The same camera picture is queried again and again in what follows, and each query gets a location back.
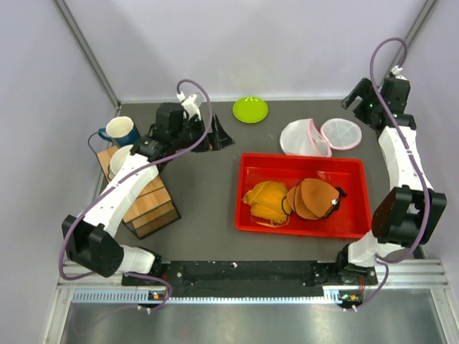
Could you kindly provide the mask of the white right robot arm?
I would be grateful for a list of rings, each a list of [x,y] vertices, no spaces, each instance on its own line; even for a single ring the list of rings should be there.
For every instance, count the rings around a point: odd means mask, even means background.
[[[389,193],[374,212],[371,229],[337,255],[334,272],[345,284],[368,276],[393,252],[426,244],[447,205],[445,194],[434,191],[422,172],[417,125],[404,111],[409,93],[410,83],[401,76],[385,77],[379,90],[364,78],[341,102],[348,108],[361,99],[354,115],[377,134],[389,174]]]

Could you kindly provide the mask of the white mesh laundry bag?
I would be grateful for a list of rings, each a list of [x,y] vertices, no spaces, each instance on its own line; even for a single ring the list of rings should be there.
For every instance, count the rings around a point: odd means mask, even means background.
[[[312,118],[288,123],[280,134],[280,147],[292,156],[325,157],[333,151],[357,147],[362,139],[360,127],[343,118],[331,118],[320,129]]]

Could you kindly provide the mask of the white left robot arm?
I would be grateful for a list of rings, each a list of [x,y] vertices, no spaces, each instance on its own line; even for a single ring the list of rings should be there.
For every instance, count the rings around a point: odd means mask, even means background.
[[[117,272],[138,274],[150,285],[162,278],[160,255],[115,240],[123,217],[169,161],[189,151],[218,151],[234,143],[213,110],[207,121],[202,120],[199,107],[209,101],[206,93],[185,96],[179,92],[177,98],[158,107],[148,133],[133,144],[101,195],[78,216],[69,215],[62,222],[58,270],[63,279],[70,279],[64,272],[65,259],[102,277]]]

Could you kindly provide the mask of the yellow lace bra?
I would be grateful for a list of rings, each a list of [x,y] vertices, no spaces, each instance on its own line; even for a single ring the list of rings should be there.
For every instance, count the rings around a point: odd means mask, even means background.
[[[287,192],[284,183],[263,181],[250,189],[242,197],[242,202],[250,207],[253,222],[277,228],[290,221],[292,208],[286,200]]]

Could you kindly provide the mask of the orange smooth bra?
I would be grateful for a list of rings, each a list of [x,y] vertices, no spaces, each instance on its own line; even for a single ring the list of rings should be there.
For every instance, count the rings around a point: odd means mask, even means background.
[[[287,192],[282,200],[283,211],[286,206],[306,220],[327,219],[338,211],[341,200],[347,193],[340,187],[316,178],[304,178]]]

